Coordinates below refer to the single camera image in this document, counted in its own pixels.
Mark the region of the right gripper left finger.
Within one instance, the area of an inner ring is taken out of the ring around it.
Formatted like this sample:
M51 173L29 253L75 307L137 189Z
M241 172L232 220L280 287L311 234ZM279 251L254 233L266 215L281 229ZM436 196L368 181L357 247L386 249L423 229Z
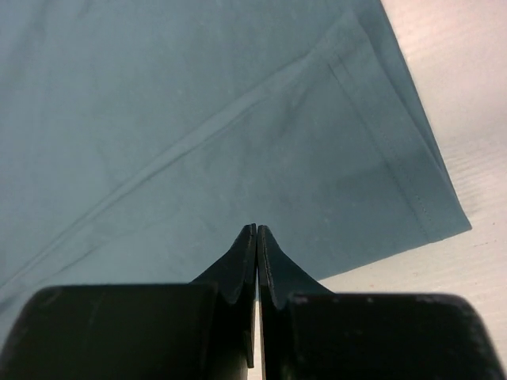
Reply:
M244 379L254 364L255 225L189 283L47 287L1 353L4 379Z

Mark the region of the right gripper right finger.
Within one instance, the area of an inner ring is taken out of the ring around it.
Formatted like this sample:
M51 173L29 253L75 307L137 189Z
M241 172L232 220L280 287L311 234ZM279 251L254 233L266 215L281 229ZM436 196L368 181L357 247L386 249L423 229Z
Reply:
M486 327L439 293L334 293L257 231L266 379L503 379Z

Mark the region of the blue t shirt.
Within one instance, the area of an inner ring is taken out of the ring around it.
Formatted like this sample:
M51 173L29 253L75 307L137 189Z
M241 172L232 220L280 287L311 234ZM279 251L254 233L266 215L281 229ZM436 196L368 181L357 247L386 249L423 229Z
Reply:
M250 223L316 279L471 228L381 2L2 2L2 335Z

